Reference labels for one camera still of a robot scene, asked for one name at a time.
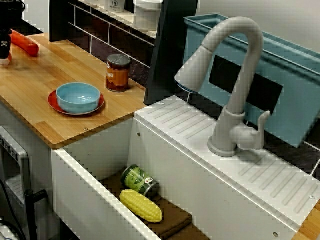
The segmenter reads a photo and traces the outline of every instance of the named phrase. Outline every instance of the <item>teal container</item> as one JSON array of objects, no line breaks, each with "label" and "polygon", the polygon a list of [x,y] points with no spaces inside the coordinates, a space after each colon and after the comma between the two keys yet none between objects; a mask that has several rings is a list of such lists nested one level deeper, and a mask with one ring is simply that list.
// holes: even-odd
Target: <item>teal container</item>
[{"label": "teal container", "polygon": [[[211,29],[226,19],[219,14],[184,18],[187,25],[184,63]],[[263,37],[263,53],[256,73],[283,86],[265,130],[297,148],[304,142],[320,115],[320,54],[266,32],[263,32]],[[222,107],[228,104],[231,94],[209,83],[214,58],[217,55],[242,66],[247,48],[248,41],[244,34],[234,34],[225,39],[213,54],[199,94]],[[255,125],[264,112],[249,103],[246,103],[244,111],[245,119]]]}]

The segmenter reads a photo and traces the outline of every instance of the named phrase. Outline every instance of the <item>gray faucet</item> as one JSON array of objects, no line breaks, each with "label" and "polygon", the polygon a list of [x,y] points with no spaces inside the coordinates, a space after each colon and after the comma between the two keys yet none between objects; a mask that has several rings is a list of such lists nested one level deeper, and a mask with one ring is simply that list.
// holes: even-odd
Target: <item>gray faucet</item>
[{"label": "gray faucet", "polygon": [[223,108],[213,135],[208,140],[208,148],[218,156],[232,157],[238,146],[242,150],[259,150],[264,147],[265,123],[270,111],[258,119],[258,131],[244,124],[244,112],[256,68],[263,51],[264,37],[256,22],[246,17],[229,18],[215,26],[205,37],[201,46],[182,66],[175,81],[183,90],[197,93],[204,83],[213,53],[218,45],[235,33],[245,34],[248,50],[235,83],[228,104]]}]

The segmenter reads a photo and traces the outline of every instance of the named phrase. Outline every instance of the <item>green can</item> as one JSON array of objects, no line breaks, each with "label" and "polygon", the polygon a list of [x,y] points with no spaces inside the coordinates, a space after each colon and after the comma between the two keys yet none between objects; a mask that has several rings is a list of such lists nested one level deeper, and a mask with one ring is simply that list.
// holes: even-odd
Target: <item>green can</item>
[{"label": "green can", "polygon": [[147,198],[154,197],[160,188],[160,184],[136,164],[123,172],[121,183]]}]

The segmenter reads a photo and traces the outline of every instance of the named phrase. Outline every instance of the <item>faucet handle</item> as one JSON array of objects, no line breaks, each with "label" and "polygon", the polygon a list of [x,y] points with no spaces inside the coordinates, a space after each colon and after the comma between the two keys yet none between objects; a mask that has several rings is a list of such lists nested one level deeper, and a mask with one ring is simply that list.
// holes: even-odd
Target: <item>faucet handle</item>
[{"label": "faucet handle", "polygon": [[256,135],[256,144],[254,149],[260,150],[265,145],[265,124],[270,117],[271,112],[266,111],[264,112],[258,119],[258,131],[253,131],[251,134]]},{"label": "faucet handle", "polygon": [[242,150],[256,149],[260,150],[265,145],[265,124],[270,117],[271,112],[264,112],[258,119],[258,131],[253,127],[248,127],[243,123],[235,126],[229,132],[232,142],[237,144]]}]

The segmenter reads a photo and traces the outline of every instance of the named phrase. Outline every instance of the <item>brown cloth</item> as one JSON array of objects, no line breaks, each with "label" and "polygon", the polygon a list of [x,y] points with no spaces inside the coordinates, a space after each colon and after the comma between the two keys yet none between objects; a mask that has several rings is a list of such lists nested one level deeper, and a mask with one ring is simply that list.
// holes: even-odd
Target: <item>brown cloth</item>
[{"label": "brown cloth", "polygon": [[210,240],[192,223],[167,240]]},{"label": "brown cloth", "polygon": [[[101,181],[101,184],[105,186],[118,200],[120,200],[120,194],[123,190],[128,189],[126,186],[123,186],[121,183],[121,175],[126,168],[123,168],[121,171],[108,177],[105,180]],[[162,211],[162,221],[158,223],[148,222],[141,217],[137,216],[148,228],[151,229],[159,238],[166,240],[172,236],[175,237],[173,240],[184,239],[178,238],[178,232],[184,228],[188,228],[182,232],[182,234],[187,234],[190,236],[195,236],[193,240],[205,240],[208,238],[201,238],[204,235],[202,232],[199,232],[195,226],[190,227],[192,223],[192,215],[188,212],[182,210],[176,205],[165,200],[158,194],[154,196],[151,201],[158,205]]]}]

